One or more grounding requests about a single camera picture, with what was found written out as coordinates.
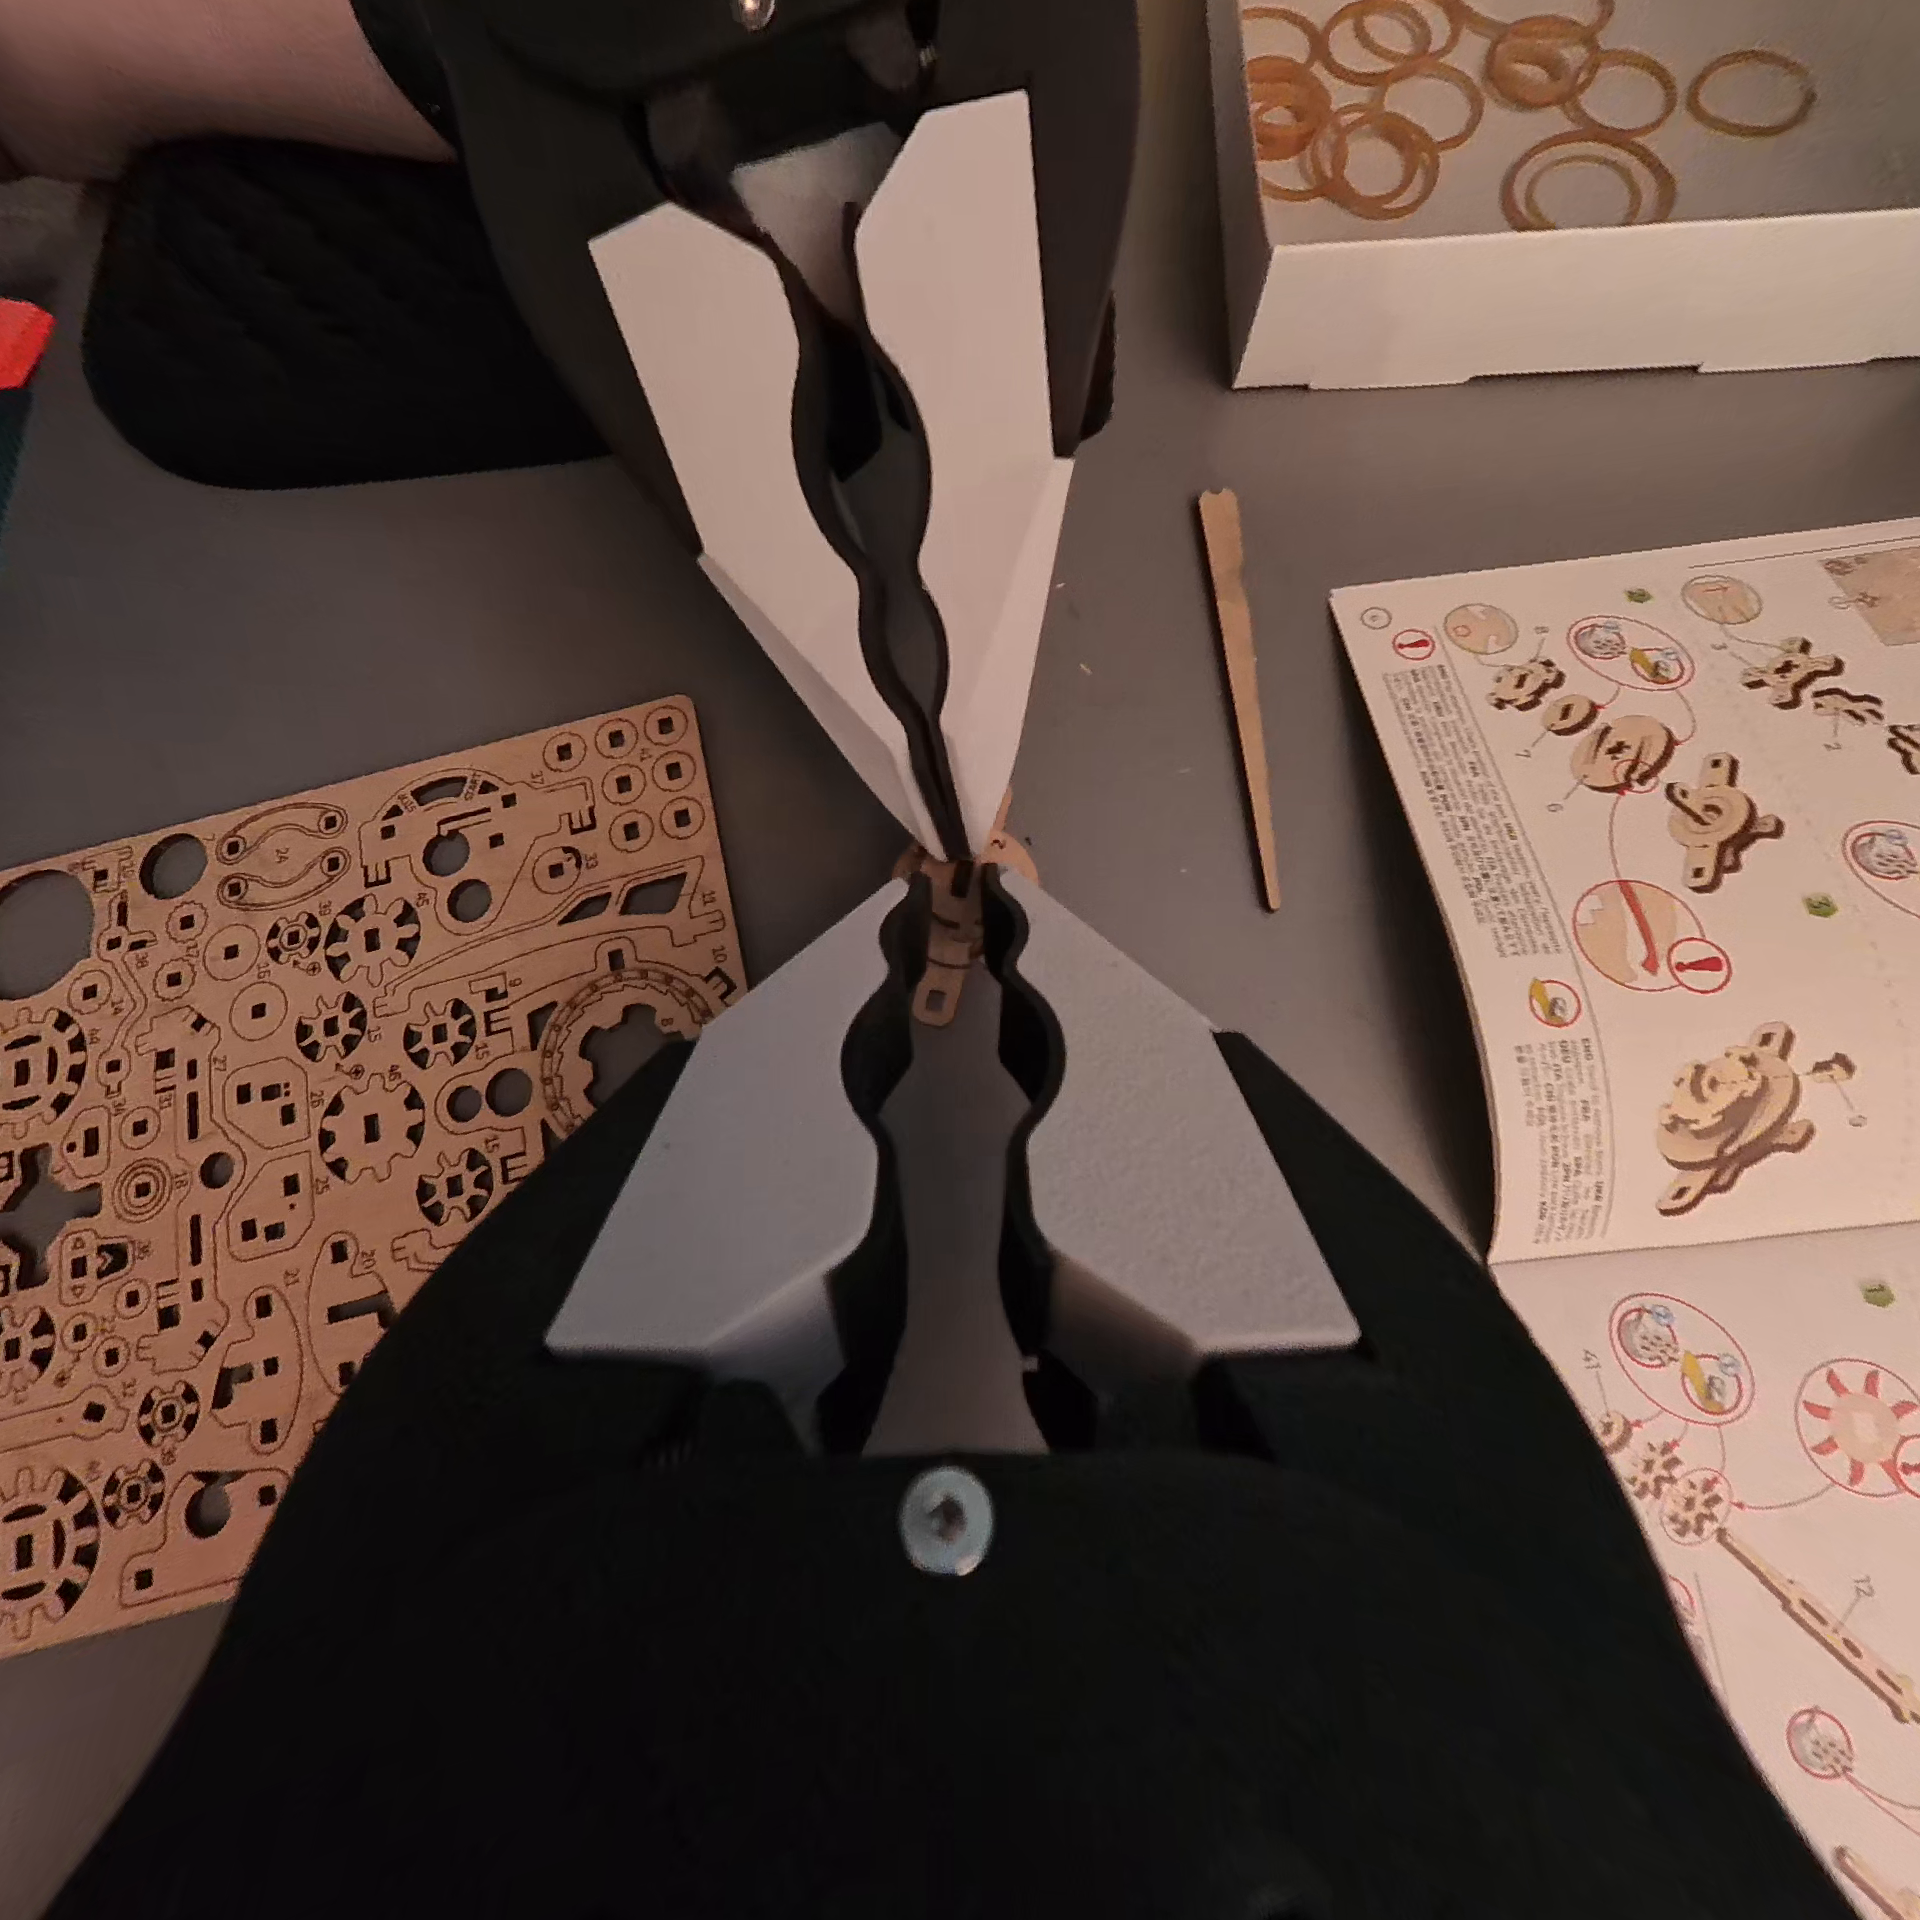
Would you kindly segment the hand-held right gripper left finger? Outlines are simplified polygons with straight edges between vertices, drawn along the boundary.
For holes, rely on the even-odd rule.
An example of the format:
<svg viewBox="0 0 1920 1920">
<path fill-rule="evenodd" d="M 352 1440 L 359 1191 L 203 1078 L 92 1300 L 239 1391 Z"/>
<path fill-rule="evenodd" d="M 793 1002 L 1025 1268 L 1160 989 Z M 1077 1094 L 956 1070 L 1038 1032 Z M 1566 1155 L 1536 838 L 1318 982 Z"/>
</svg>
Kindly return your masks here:
<svg viewBox="0 0 1920 1920">
<path fill-rule="evenodd" d="M 904 1328 L 883 1108 L 910 1068 L 921 884 L 865 904 L 718 1017 L 575 1277 L 547 1349 L 767 1386 L 860 1452 Z"/>
</svg>

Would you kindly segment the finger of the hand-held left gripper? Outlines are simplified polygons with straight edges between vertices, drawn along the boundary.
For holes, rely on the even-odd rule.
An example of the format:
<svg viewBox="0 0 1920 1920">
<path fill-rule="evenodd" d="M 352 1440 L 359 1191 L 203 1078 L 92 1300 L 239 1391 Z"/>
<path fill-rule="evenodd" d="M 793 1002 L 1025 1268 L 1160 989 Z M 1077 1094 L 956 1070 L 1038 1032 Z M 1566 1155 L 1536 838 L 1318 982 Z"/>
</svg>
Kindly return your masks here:
<svg viewBox="0 0 1920 1920">
<path fill-rule="evenodd" d="M 962 829 L 897 676 L 876 676 L 886 588 L 835 510 L 826 308 L 759 228 L 676 203 L 592 240 L 592 259 L 703 571 L 883 808 L 945 858 Z"/>
<path fill-rule="evenodd" d="M 947 640 L 938 745 L 974 856 L 1018 758 L 1075 475 L 1050 442 L 1025 91 L 914 125 L 853 220 L 853 271 L 929 454 L 916 571 Z"/>
</svg>

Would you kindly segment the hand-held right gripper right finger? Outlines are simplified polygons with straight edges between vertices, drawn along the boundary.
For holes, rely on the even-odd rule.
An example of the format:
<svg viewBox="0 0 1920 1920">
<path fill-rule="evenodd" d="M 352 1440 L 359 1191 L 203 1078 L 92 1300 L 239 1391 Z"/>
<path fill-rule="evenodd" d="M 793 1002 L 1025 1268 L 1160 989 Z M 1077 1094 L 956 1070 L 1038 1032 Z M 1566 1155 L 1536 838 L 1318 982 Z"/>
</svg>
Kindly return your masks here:
<svg viewBox="0 0 1920 1920">
<path fill-rule="evenodd" d="M 983 883 L 1006 1151 L 999 1296 L 1047 1451 L 1196 1423 L 1219 1361 L 1344 1356 L 1362 1331 L 1219 1030 L 1046 894 Z"/>
</svg>

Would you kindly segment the laser-cut wooden parts sheet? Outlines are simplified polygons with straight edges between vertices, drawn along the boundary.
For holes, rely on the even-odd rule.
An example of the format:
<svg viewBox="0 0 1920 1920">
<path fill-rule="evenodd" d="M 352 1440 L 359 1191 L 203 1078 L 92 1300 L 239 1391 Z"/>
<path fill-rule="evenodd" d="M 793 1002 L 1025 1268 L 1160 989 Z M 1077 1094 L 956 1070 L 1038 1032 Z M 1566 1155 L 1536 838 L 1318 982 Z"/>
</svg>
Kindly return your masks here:
<svg viewBox="0 0 1920 1920">
<path fill-rule="evenodd" d="M 685 697 L 37 876 L 80 939 L 2 994 L 2 1657 L 231 1597 L 592 1043 L 749 982 Z"/>
</svg>

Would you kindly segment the round wooden model assembly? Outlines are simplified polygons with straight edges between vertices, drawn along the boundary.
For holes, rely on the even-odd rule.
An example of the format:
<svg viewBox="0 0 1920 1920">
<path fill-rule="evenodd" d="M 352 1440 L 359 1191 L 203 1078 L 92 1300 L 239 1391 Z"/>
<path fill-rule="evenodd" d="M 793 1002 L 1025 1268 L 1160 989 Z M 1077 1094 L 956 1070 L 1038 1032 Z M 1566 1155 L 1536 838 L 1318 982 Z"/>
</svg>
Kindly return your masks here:
<svg viewBox="0 0 1920 1920">
<path fill-rule="evenodd" d="M 928 962 L 914 989 L 914 1019 L 928 1030 L 947 1030 L 956 1019 L 970 970 L 983 956 L 978 872 L 978 863 L 939 863 L 916 842 L 891 868 L 900 883 L 916 876 L 929 883 Z"/>
</svg>

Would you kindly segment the thin wooden stick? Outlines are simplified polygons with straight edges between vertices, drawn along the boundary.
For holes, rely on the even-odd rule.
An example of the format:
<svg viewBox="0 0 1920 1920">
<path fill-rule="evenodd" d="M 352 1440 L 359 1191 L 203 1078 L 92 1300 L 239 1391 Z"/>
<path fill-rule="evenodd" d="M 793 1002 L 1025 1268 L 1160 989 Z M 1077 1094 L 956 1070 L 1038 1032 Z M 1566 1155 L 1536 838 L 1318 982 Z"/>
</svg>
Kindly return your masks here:
<svg viewBox="0 0 1920 1920">
<path fill-rule="evenodd" d="M 1243 534 L 1233 490 L 1209 490 L 1196 501 L 1204 570 L 1211 586 L 1211 615 L 1219 626 L 1219 649 L 1229 678 L 1229 704 L 1233 714 L 1240 784 L 1247 796 L 1252 838 L 1257 851 L 1261 898 L 1267 910 L 1280 910 L 1280 863 L 1272 842 L 1271 808 L 1271 758 L 1265 745 L 1261 687 L 1257 687 L 1257 638 L 1252 620 L 1252 599 L 1243 586 Z"/>
</svg>

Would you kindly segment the person's left forearm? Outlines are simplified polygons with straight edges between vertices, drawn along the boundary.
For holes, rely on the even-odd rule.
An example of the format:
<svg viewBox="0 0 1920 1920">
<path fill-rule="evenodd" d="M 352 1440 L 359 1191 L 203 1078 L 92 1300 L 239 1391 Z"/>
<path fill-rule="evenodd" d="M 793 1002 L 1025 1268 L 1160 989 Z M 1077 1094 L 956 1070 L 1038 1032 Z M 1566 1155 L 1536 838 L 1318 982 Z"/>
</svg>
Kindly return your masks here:
<svg viewBox="0 0 1920 1920">
<path fill-rule="evenodd" d="M 160 140 L 451 159 L 382 5 L 2 5 L 2 178 L 115 179 Z"/>
</svg>

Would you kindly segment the black quilted wrist pad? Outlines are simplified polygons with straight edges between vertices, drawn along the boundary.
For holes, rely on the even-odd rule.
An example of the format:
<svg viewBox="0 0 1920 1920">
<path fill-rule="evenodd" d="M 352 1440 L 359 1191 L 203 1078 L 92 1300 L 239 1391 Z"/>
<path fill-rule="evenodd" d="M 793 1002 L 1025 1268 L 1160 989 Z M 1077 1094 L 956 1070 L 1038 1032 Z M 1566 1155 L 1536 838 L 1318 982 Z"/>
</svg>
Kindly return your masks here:
<svg viewBox="0 0 1920 1920">
<path fill-rule="evenodd" d="M 205 488 L 595 460 L 455 164 L 170 140 L 119 184 L 80 327 L 115 431 Z"/>
</svg>

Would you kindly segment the pile of tan rubber bands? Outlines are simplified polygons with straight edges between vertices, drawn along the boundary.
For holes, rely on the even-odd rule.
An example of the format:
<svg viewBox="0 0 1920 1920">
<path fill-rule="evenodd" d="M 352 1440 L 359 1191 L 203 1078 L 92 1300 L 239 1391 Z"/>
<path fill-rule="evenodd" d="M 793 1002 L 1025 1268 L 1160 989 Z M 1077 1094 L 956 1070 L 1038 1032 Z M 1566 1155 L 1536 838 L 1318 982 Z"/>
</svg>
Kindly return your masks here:
<svg viewBox="0 0 1920 1920">
<path fill-rule="evenodd" d="M 1747 44 L 1674 68 L 1618 5 L 1237 5 L 1252 164 L 1267 206 L 1395 224 L 1488 189 L 1516 231 L 1674 220 L 1679 134 L 1780 140 L 1819 84 Z"/>
</svg>

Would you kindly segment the illustrated instruction booklet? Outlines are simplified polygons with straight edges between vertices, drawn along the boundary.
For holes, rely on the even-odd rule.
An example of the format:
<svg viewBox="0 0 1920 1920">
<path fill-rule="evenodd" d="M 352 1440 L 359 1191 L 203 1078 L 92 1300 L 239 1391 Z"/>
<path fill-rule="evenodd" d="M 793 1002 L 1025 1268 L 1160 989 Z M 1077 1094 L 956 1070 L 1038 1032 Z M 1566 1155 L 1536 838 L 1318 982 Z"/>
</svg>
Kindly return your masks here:
<svg viewBox="0 0 1920 1920">
<path fill-rule="evenodd" d="M 1488 1268 L 1740 1742 L 1916 1917 L 1916 518 L 1333 590 Z"/>
</svg>

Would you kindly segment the white cardboard box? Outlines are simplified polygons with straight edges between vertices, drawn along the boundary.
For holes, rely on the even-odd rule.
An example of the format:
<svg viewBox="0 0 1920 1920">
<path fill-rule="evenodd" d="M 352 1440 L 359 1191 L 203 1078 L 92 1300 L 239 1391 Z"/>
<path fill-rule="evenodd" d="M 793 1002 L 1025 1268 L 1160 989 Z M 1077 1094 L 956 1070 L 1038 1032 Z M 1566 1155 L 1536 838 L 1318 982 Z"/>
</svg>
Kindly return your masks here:
<svg viewBox="0 0 1920 1920">
<path fill-rule="evenodd" d="M 1369 224 L 1261 199 L 1233 5 L 1211 5 L 1233 386 L 1916 357 L 1916 5 L 1618 5 L 1616 26 L 1674 68 L 1723 46 L 1787 50 L 1813 64 L 1819 106 L 1780 140 L 1664 140 L 1679 210 L 1662 224 L 1516 231 L 1488 189 L 1440 189 L 1412 222 Z"/>
</svg>

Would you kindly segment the red and teal item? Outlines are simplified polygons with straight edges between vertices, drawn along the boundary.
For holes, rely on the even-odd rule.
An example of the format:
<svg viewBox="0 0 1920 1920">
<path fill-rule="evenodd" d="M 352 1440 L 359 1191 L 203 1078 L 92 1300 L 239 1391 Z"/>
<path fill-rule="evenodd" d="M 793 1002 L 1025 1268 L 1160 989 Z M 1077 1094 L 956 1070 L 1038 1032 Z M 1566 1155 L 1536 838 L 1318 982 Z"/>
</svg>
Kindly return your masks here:
<svg viewBox="0 0 1920 1920">
<path fill-rule="evenodd" d="M 51 313 L 22 299 L 2 299 L 2 467 L 0 467 L 0 517 L 8 518 L 18 451 L 25 445 L 32 413 L 32 380 L 54 333 Z"/>
</svg>

